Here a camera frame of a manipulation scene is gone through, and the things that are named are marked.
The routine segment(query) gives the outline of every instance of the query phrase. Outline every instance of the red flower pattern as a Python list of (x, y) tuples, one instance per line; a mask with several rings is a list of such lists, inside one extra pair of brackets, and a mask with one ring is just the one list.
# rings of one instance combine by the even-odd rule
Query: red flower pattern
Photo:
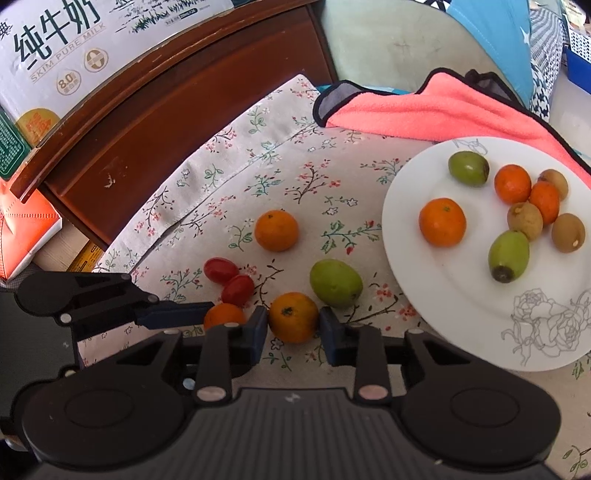
[(387, 283), (383, 284), (381, 288), (378, 288), (375, 295), (379, 301), (384, 301), (384, 299), (390, 299), (393, 296), (392, 291), (390, 290), (390, 287)]

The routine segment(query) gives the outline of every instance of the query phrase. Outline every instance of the patterned fabric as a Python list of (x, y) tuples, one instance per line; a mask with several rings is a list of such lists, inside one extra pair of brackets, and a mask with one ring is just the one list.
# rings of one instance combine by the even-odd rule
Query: patterned fabric
[[(398, 337), (417, 326), (431, 331), (398, 286), (381, 232), (392, 179), (431, 143), (320, 128), (311, 120), (317, 95), (297, 77), (220, 131), (158, 188), (96, 270), (130, 273), (162, 299), (219, 301), (220, 287), (202, 269), (208, 258), (226, 257), (255, 281), (249, 313), (288, 291), (315, 298), (310, 267), (337, 258), (356, 268), (365, 284), (359, 301), (337, 313), (342, 322), (371, 323)], [(300, 240), (292, 250), (271, 254), (254, 241), (254, 221), (278, 208), (298, 219)], [(125, 325), (80, 343), (80, 353), (92, 364), (152, 334)], [(184, 334), (201, 335), (202, 329)], [(400, 371), (390, 371), (392, 392), (403, 394)], [(591, 460), (591, 355), (554, 371), (520, 375), (560, 406), (563, 424), (549, 467), (564, 479), (581, 477)], [(320, 339), (289, 345), (269, 333), (261, 363), (233, 386), (350, 389), (353, 378), (352, 367), (327, 364)]]
[(546, 88), (552, 92), (560, 71), (562, 49), (566, 40), (564, 24), (558, 15), (547, 8), (530, 10), (531, 58), (542, 74)]
[(442, 12), (446, 12), (449, 8), (449, 4), (452, 0), (416, 0), (420, 4), (431, 5), (433, 8), (437, 8)]
[(534, 80), (534, 93), (531, 95), (530, 112), (549, 122), (551, 89), (534, 59), (531, 60), (531, 76)]

